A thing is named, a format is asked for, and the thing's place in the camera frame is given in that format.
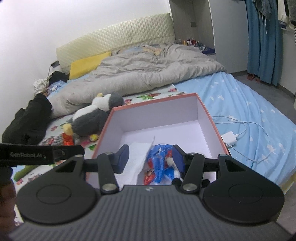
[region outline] blue curtain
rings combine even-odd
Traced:
[[[246,0],[249,25],[248,73],[260,80],[277,85],[282,69],[282,34],[278,21],[276,0],[266,0],[271,5],[271,19],[258,12],[252,0]]]

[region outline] gray floor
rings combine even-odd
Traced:
[[[296,124],[296,110],[293,107],[295,97],[291,97],[273,85],[248,80],[247,75],[235,77],[240,82],[255,90],[274,105],[280,112]]]
[[[295,98],[271,85],[259,83],[255,80],[247,80],[247,75],[236,76],[235,78],[267,99],[296,124],[296,110],[293,107]],[[285,195],[285,204],[277,222],[288,232],[296,232],[296,183],[292,185]]]

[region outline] human hand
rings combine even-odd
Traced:
[[[0,186],[0,231],[8,233],[15,228],[16,192],[13,181]]]

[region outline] stuffed penguin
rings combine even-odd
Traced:
[[[111,109],[121,105],[123,97],[119,93],[113,92],[105,96],[99,93],[91,105],[76,111],[69,123],[63,125],[64,132],[70,136],[97,134],[102,131]]]

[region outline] yellow pillow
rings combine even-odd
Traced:
[[[90,71],[96,69],[100,65],[101,61],[110,55],[111,52],[106,52],[92,57],[82,58],[72,62],[69,79],[77,79],[89,73]]]

